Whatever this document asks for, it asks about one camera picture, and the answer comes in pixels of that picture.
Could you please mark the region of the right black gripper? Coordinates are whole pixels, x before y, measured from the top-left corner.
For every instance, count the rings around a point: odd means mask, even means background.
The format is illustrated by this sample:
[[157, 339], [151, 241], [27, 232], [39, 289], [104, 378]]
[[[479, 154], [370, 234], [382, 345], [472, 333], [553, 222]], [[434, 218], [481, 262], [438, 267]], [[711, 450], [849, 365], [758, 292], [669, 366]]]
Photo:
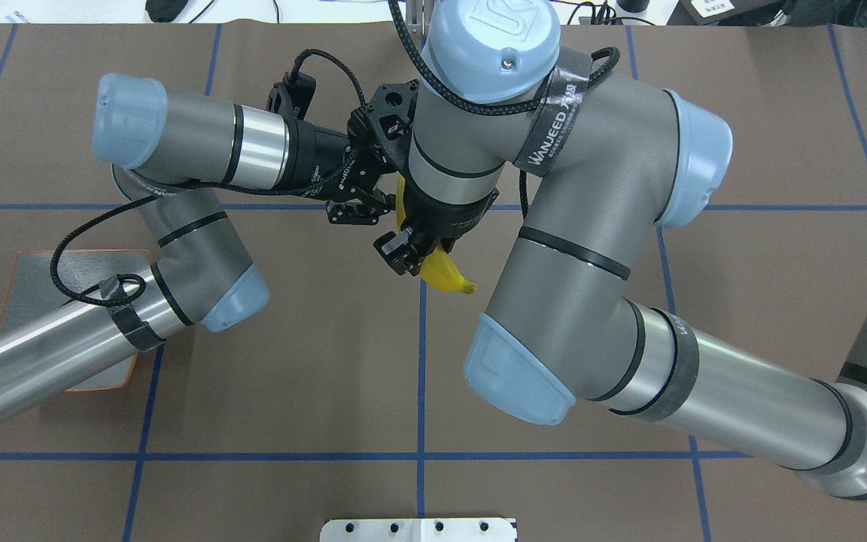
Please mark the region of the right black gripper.
[[400, 229], [409, 230], [388, 231], [376, 238], [373, 247], [396, 274], [416, 276], [434, 247], [453, 250], [455, 240], [478, 225], [497, 196], [495, 188], [475, 202], [452, 205], [427, 195], [414, 181], [406, 181], [400, 188], [400, 209], [405, 212]]

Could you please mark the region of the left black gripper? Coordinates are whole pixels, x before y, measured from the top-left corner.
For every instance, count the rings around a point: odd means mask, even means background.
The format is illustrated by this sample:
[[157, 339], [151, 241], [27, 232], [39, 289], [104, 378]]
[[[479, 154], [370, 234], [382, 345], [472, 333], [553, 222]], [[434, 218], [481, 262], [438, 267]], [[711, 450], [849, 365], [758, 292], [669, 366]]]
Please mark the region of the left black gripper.
[[376, 185], [392, 165], [372, 148], [308, 121], [288, 124], [287, 194], [327, 201], [331, 225], [374, 226], [392, 207]]

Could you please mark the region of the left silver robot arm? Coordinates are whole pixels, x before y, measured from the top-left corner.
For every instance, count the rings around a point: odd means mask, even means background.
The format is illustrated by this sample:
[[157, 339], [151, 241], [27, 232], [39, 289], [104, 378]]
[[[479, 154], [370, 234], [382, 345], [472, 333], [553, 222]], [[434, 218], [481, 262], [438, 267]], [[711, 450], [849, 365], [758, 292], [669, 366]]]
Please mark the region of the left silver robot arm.
[[[14, 416], [162, 346], [196, 324], [219, 333], [262, 311], [271, 293], [220, 194], [324, 202], [331, 223], [372, 225], [394, 199], [393, 171], [366, 133], [304, 119], [302, 89], [275, 84], [266, 106], [107, 73], [94, 104], [92, 151], [123, 205], [59, 241], [46, 270], [62, 304], [0, 335], [0, 426]], [[154, 254], [70, 285], [63, 261], [103, 221], [137, 214]]]

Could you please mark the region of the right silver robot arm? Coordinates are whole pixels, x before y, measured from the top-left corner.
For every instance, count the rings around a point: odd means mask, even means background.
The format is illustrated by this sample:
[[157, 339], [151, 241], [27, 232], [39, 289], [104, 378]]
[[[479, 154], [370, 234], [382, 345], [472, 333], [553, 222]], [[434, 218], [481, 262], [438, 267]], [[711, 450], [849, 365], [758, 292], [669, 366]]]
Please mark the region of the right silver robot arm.
[[826, 383], [624, 298], [647, 231], [688, 224], [719, 188], [727, 123], [615, 73], [615, 48], [561, 44], [547, 1], [440, 1], [421, 49], [388, 7], [422, 77], [403, 220], [376, 241], [390, 266], [427, 269], [471, 231], [506, 164], [541, 178], [464, 362], [477, 394], [537, 425], [602, 403], [867, 501], [867, 317]]

